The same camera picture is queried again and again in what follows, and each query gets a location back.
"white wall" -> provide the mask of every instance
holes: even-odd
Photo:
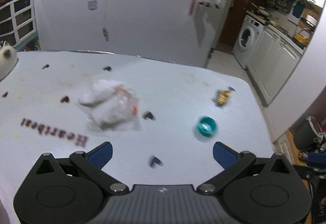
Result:
[[[87,1],[34,0],[41,49],[109,51],[203,67],[230,0],[219,10],[199,7],[192,17],[190,0],[107,0],[106,8],[97,0],[96,11],[87,10]]]
[[[326,86],[325,32],[326,12],[324,11],[297,68],[266,109],[277,137],[306,112]]]

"brown door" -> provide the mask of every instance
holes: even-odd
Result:
[[[231,49],[237,40],[243,20],[246,16],[246,10],[255,9],[251,3],[257,6],[263,4],[263,0],[234,0],[225,21],[219,42],[228,45]]]

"washing machine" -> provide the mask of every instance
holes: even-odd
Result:
[[[263,29],[263,24],[249,15],[246,15],[243,20],[240,34],[232,49],[233,55],[242,68],[247,69],[247,63],[255,49]]]

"countertop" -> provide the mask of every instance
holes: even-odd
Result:
[[[63,158],[110,141],[113,158],[102,170],[130,189],[135,183],[192,183],[196,189],[223,171],[213,158],[216,141],[257,157],[271,157],[274,152],[252,90],[239,78],[126,55],[30,51],[17,56],[17,65],[0,83],[1,95],[8,92],[6,97],[0,95],[0,199],[11,224],[19,224],[13,208],[15,193],[44,152]],[[111,71],[103,70],[107,66]],[[123,81],[137,94],[137,125],[123,131],[90,127],[90,110],[77,98],[99,79]],[[228,86],[235,89],[230,101],[216,107],[212,98]],[[70,101],[61,103],[64,96]],[[143,119],[146,111],[155,120]],[[202,116],[218,124],[212,138],[196,134]],[[164,166],[150,168],[151,155]]]
[[[259,18],[256,14],[250,12],[250,11],[246,11],[246,13],[251,16],[252,18],[254,18],[255,20],[259,21],[261,24],[266,24],[266,20],[265,19],[262,19],[262,18]]]
[[[301,56],[304,53],[304,50],[302,50],[300,47],[298,47],[290,37],[288,37],[287,35],[283,34],[279,29],[277,29],[276,27],[274,27],[273,25],[269,24],[267,25],[267,28],[273,30],[276,34],[278,34],[279,36],[281,36],[287,43],[289,43]]]

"white frame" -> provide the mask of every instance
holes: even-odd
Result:
[[[18,46],[22,41],[24,41],[25,39],[27,39],[29,36],[31,36],[33,33],[37,32],[37,28],[36,28],[36,22],[35,22],[35,13],[34,13],[34,0],[29,0],[29,6],[15,12],[15,7],[14,7],[14,3],[17,2],[19,0],[12,0],[11,2],[6,3],[5,5],[0,7],[0,10],[6,8],[7,6],[10,6],[10,17],[0,21],[1,23],[7,22],[9,20],[12,20],[12,27],[13,27],[13,31],[9,32],[9,33],[5,33],[5,34],[1,34],[0,37],[2,36],[6,36],[6,35],[10,35],[13,34],[15,35],[15,40],[16,40],[16,44],[13,46],[14,48],[16,46]],[[23,23],[21,23],[20,25],[17,25],[16,22],[16,16],[18,16],[19,14],[31,10],[31,18],[29,18],[28,20],[24,21]],[[32,22],[33,25],[33,30],[30,31],[29,33],[27,33],[26,35],[24,35],[22,38],[19,38],[18,35],[18,30],[22,27],[24,27],[26,24]]]

